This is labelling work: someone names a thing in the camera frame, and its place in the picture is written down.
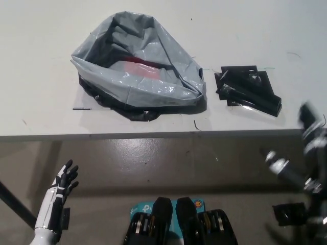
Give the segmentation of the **robot right hand black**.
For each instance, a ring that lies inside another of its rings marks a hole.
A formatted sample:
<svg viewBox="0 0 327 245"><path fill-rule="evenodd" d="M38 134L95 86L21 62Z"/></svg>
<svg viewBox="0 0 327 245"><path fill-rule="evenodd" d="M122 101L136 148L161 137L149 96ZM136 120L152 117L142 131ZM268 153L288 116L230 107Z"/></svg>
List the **robot right hand black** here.
<svg viewBox="0 0 327 245"><path fill-rule="evenodd" d="M303 127L303 156L308 161L309 172L300 174L289 159L274 150L260 149L269 170L304 192L326 198L326 129L310 103L299 109L299 121Z"/></svg>

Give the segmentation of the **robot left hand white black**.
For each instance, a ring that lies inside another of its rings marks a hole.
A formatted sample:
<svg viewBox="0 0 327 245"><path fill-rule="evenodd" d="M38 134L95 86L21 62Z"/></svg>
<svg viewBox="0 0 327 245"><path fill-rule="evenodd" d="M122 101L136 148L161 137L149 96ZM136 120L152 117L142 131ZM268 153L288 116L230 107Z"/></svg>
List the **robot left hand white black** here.
<svg viewBox="0 0 327 245"><path fill-rule="evenodd" d="M78 166L69 160L55 176L43 198L35 228L44 228L57 232L61 229L61 218L66 199L79 184L75 180Z"/></svg>

